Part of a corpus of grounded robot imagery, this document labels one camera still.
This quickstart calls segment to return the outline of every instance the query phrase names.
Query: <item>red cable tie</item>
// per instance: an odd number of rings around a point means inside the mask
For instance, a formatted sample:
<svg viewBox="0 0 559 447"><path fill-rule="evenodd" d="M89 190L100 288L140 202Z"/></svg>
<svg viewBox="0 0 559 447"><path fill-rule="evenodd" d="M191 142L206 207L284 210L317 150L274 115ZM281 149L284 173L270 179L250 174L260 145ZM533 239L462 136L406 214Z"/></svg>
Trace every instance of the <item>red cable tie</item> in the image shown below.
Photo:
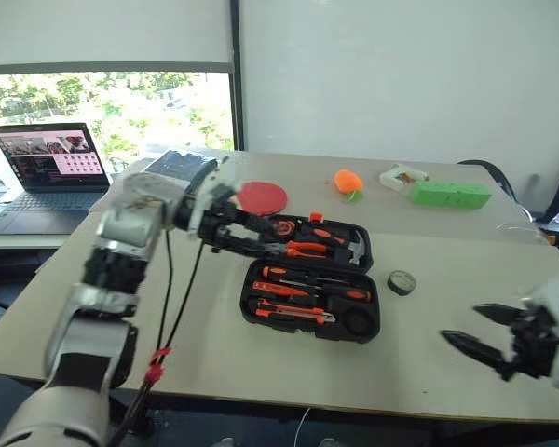
<svg viewBox="0 0 559 447"><path fill-rule="evenodd" d="M171 352L171 347L164 347L163 349L159 349L158 351L153 353L151 356L151 364L149 365L149 369L145 373L145 379L151 382L152 384L156 384L159 382L159 379L164 375L166 371L156 360L166 357Z"/></svg>
<svg viewBox="0 0 559 447"><path fill-rule="evenodd" d="M170 352L171 347L162 347L161 349L153 353L153 356L151 356L151 362L153 363L154 360L157 360L160 357L166 357Z"/></svg>

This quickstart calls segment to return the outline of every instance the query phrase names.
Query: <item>tool case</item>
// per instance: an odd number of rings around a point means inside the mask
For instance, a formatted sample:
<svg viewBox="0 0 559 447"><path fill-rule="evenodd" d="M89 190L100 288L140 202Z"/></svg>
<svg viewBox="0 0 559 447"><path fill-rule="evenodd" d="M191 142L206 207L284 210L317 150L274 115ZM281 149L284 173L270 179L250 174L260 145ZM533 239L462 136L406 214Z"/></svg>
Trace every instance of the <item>tool case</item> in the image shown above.
<svg viewBox="0 0 559 447"><path fill-rule="evenodd" d="M310 217L269 218L275 236L261 242L267 252L249 266L240 309L249 322L319 338L366 343L380 329L379 297L364 275L373 265L371 241L361 226Z"/></svg>

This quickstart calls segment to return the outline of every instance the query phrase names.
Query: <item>window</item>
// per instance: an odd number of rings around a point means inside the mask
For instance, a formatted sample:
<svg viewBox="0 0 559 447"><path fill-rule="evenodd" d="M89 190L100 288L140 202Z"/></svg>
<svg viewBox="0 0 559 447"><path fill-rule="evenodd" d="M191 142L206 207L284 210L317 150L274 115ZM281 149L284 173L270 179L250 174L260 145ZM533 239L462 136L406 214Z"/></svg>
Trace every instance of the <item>window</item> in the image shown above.
<svg viewBox="0 0 559 447"><path fill-rule="evenodd" d="M225 73L0 74L0 126L50 122L88 123L109 171L169 145L234 149Z"/></svg>

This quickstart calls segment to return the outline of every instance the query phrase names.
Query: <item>white wall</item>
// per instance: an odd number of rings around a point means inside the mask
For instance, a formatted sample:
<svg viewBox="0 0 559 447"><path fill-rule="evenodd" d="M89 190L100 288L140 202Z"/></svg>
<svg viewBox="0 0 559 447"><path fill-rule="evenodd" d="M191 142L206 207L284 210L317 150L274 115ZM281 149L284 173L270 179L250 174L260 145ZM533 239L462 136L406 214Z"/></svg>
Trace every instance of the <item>white wall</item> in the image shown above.
<svg viewBox="0 0 559 447"><path fill-rule="evenodd" d="M0 64L231 62L226 0L0 0Z"/></svg>
<svg viewBox="0 0 559 447"><path fill-rule="evenodd" d="M241 0L254 152L487 159L559 181L559 0ZM532 174L540 180L525 194Z"/></svg>

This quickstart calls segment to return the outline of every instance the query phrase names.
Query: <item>laptop keyboard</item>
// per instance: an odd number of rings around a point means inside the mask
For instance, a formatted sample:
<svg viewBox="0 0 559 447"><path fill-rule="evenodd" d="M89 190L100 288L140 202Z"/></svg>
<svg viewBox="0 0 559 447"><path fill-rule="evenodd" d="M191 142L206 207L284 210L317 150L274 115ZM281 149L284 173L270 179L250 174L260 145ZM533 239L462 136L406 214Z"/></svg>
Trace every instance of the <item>laptop keyboard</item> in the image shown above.
<svg viewBox="0 0 559 447"><path fill-rule="evenodd" d="M102 196L103 193L24 193L13 200L8 210L82 211L91 208Z"/></svg>

